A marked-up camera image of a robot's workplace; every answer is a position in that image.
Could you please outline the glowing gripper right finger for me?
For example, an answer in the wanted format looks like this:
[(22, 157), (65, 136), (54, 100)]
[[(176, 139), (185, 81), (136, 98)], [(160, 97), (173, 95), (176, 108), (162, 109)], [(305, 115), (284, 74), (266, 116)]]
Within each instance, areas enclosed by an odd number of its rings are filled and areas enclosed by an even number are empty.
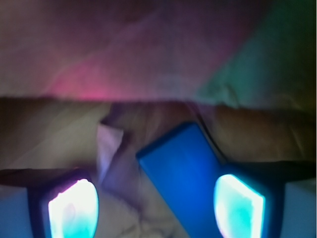
[(214, 185), (213, 206), (224, 238), (278, 238), (284, 210), (278, 163), (224, 166)]

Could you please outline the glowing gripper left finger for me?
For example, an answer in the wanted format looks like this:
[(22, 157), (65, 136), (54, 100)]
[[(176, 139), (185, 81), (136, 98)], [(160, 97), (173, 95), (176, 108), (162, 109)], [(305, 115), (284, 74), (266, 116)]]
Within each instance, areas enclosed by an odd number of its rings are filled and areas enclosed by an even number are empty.
[(27, 191), (33, 237), (94, 237), (99, 197), (87, 171), (36, 171)]

